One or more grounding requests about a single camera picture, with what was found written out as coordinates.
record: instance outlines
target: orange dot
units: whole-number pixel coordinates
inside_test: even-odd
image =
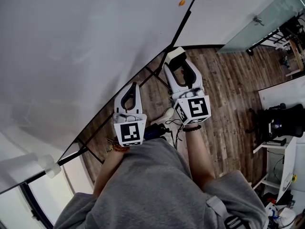
[[[180,3],[179,3],[179,6],[182,6],[185,4],[185,0],[181,0]]]

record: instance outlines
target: glass door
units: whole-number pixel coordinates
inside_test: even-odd
[[[246,51],[304,8],[305,0],[274,0],[218,53]]]

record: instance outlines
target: door handle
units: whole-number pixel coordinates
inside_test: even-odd
[[[255,25],[261,24],[262,26],[264,26],[264,24],[262,23],[263,20],[260,19],[260,18],[258,18],[257,16],[255,16],[255,17],[253,18],[253,21],[256,22]]]

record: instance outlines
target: office chair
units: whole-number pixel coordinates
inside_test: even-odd
[[[267,110],[261,110],[258,114],[254,110],[249,109],[254,114],[257,125],[251,129],[246,130],[246,133],[252,133],[258,130],[259,139],[261,142],[277,142],[283,146],[286,141],[274,140],[276,137],[284,135],[302,137],[305,131],[305,109],[303,105],[285,109],[285,104],[271,107]]]

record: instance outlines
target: wooden floor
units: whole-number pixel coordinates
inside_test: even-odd
[[[203,123],[201,129],[204,141],[211,154],[216,176],[239,169],[246,179],[257,183],[265,173],[266,153],[263,149],[253,155],[255,134],[246,134],[245,129],[253,126],[248,109],[261,109],[258,90],[289,80],[285,77],[279,59],[284,52],[259,46],[254,56],[247,53],[216,54],[218,49],[186,50],[188,58],[197,66],[203,76],[206,94],[211,101],[212,117]],[[162,55],[148,66],[158,67]],[[141,83],[150,72],[143,69],[133,81]],[[163,72],[160,77],[165,80]],[[147,125],[160,117],[169,107],[167,88],[152,77],[141,88],[143,112],[147,114]],[[111,101],[85,128],[79,138],[86,142],[99,125],[113,111]],[[110,120],[89,142],[88,148],[104,160],[107,142],[105,137],[115,135]],[[185,146],[180,151],[187,159]],[[89,153],[83,155],[85,165],[94,182],[101,164]]]

